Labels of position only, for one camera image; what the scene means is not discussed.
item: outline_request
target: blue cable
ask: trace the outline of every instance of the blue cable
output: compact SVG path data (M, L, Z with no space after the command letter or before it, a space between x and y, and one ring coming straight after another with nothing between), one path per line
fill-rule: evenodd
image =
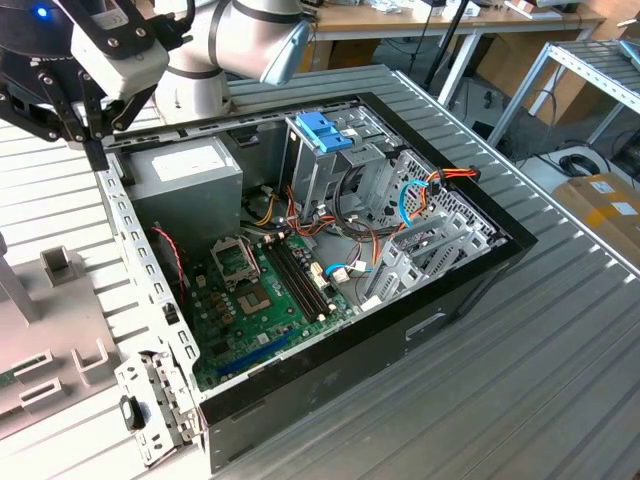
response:
M412 185L417 185L418 187L422 187L422 188L429 187L429 184L427 182L423 182L421 180L411 180L410 182L405 184L404 187L402 187L402 190L400 190L400 199L398 201L398 209L400 210L400 218L402 218L402 221L405 223L407 227L411 226L411 220L409 220L407 211L404 208L404 196L407 193L407 189Z

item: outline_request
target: ribbed metal surface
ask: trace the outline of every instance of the ribbed metal surface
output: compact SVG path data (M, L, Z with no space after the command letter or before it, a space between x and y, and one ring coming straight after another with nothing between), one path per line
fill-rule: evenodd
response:
M461 322L220 478L630 479L640 466L640 288L628 269L385 67L302 75L286 89L232 87L245 110L360 91L380 96L457 165L479 166L481 186L539 242ZM16 132L0 129L0 139ZM11 261L52 243L79 248L124 356L146 347L152 338L140 330L86 162L63 148L18 158L43 148L20 141L0 149L0 228L20 239ZM196 448L144 473L117 397L109 390L4 440L3 468L20 478L207 478Z
M554 43L549 56L640 113L640 71L615 40Z

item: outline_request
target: workbench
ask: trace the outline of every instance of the workbench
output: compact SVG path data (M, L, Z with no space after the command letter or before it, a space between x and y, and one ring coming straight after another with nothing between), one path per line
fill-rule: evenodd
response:
M538 243L473 311L218 478L629 480L640 466L638 271L441 105L384 66L231 84L241 111L371 91ZM158 122L145 109L137 126ZM12 263L63 243L85 259L123 358L153 349L83 155L0 128ZM145 472L106 390L0 442L7 478L208 478L189 447Z
M422 35L426 20L426 14L407 8L402 9L400 13L385 14L364 4L357 7L327 4L318 9L315 36L318 42L419 37ZM586 7L581 14L563 14L561 19L546 20L529 20L507 7L500 10L483 8L478 17L463 18L456 30L456 34L464 35L464 41L438 96L438 102L445 106L449 104L480 37L484 34L578 30L577 39L585 40L591 37L603 20L603 17ZM432 16L424 34L425 36L442 36L450 25L449 20L441 16ZM318 55L330 53L331 44L318 45L316 51Z
M542 90L553 92L555 85L568 69L618 101L614 109L591 134L587 140L589 143L595 142L600 137L624 107L640 115L640 71L620 53L616 40L549 42L538 55L491 132L487 139L489 145L498 144L518 113L520 105L533 89L536 79L550 60L555 60L558 67ZM541 92L538 96L529 110L531 115L535 115L549 97L546 92Z

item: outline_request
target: yellow wire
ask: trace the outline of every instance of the yellow wire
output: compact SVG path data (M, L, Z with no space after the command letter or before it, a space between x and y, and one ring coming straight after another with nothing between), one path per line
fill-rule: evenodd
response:
M267 210L267 213L262 218L262 220L257 221L254 225L256 225L257 227L262 227L263 225L266 225L267 223L269 223L269 221L271 220L271 217L273 216L273 204L275 203L275 200L276 200L276 196L272 194L271 200L269 201L269 209Z

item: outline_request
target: blue drive bay latch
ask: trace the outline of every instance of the blue drive bay latch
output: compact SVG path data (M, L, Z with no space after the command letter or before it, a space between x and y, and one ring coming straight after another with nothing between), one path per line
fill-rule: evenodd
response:
M296 124L323 153L335 152L353 145L353 141L342 136L336 124L320 112L301 113L296 116Z

